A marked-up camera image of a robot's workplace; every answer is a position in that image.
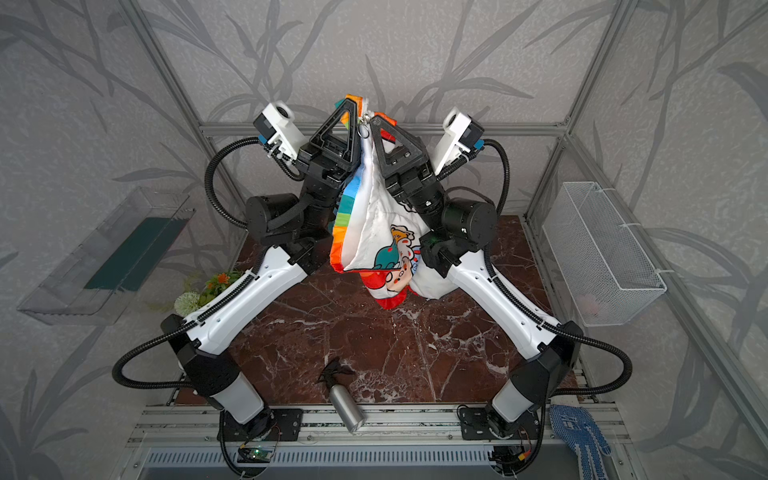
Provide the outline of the white colourful children's jacket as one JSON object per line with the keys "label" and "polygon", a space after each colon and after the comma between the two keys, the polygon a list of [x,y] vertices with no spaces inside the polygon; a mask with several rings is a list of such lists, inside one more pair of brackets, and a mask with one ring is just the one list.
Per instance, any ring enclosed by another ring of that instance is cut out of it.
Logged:
{"label": "white colourful children's jacket", "polygon": [[368,101],[347,95],[357,106],[360,166],[340,197],[332,229],[330,264],[338,273],[357,273],[384,309],[401,305],[409,293],[437,300],[456,286],[421,258],[420,238],[427,225],[394,200],[385,188],[371,131]]}

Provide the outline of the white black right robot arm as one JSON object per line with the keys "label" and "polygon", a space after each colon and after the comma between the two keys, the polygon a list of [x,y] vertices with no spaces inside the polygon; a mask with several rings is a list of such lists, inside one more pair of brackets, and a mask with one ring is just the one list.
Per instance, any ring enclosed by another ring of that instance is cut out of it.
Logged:
{"label": "white black right robot arm", "polygon": [[538,309],[493,266],[494,205],[450,198],[423,142],[383,115],[374,115],[369,129],[386,190],[428,227],[420,239],[424,264],[471,296],[525,360],[485,408],[489,430],[509,438],[574,367],[580,347],[572,337],[581,330]]}

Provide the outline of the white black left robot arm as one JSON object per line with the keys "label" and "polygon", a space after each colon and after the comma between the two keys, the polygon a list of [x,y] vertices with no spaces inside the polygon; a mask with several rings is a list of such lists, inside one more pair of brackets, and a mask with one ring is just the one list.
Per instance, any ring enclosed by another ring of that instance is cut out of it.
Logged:
{"label": "white black left robot arm", "polygon": [[[264,256],[258,267],[246,271],[206,305],[184,318],[168,318],[163,328],[175,335],[169,342],[192,389],[249,437],[266,434],[275,420],[228,348],[267,306],[329,261],[339,202],[360,165],[362,105],[361,98],[347,96],[306,137],[287,105],[270,103],[254,121],[256,136],[223,147],[207,167],[205,189],[210,203],[264,246]],[[297,195],[249,198],[246,218],[239,220],[216,198],[213,176],[226,156],[254,144],[261,145],[302,187]]]}

